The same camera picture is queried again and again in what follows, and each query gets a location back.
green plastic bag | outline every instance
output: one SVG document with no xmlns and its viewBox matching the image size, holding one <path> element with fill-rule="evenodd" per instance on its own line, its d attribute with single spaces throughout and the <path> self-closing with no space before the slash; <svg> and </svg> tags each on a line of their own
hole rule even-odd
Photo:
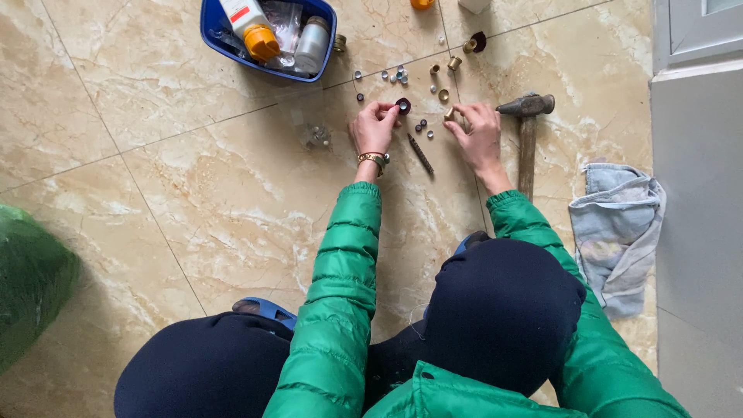
<svg viewBox="0 0 743 418">
<path fill-rule="evenodd" d="M 80 259 L 21 209 L 0 205 L 0 375 L 72 296 Z"/>
</svg>

hammer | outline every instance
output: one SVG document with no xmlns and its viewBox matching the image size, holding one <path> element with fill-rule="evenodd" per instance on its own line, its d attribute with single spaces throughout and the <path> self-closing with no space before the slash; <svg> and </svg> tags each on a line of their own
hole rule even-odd
<svg viewBox="0 0 743 418">
<path fill-rule="evenodd" d="M 529 202 L 534 192 L 534 153 L 536 151 L 536 116 L 550 114 L 555 109 L 555 97 L 552 94 L 540 96 L 528 94 L 513 102 L 496 107 L 497 112 L 521 119 L 519 138 L 519 192 L 524 193 Z"/>
</svg>

wooden hammer handle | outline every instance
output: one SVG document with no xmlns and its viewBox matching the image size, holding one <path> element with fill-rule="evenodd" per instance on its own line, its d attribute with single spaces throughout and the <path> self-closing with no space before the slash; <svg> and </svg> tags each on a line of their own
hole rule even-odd
<svg viewBox="0 0 743 418">
<path fill-rule="evenodd" d="M 519 153 L 519 192 L 523 193 L 529 202 L 534 192 L 534 154 L 536 152 L 536 117 L 528 116 L 521 119 L 519 127 L 521 152 Z"/>
</svg>

red label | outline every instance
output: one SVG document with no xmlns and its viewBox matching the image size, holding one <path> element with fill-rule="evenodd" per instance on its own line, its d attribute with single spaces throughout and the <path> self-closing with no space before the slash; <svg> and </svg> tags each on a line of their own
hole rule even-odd
<svg viewBox="0 0 743 418">
<path fill-rule="evenodd" d="M 247 8 L 247 6 L 243 7 L 242 9 L 238 10 L 237 13 L 230 16 L 230 22 L 235 23 L 237 22 L 237 19 L 240 19 L 241 17 L 245 16 L 247 12 L 249 12 L 250 9 Z"/>
</svg>

watch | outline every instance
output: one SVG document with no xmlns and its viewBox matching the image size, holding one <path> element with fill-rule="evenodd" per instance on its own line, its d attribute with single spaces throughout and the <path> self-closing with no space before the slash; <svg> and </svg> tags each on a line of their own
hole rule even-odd
<svg viewBox="0 0 743 418">
<path fill-rule="evenodd" d="M 389 154 L 381 156 L 374 152 L 367 152 L 366 154 L 359 155 L 359 164 L 364 160 L 372 160 L 377 163 L 379 165 L 379 174 L 377 174 L 377 177 L 381 177 L 384 174 L 384 167 L 389 164 Z"/>
</svg>

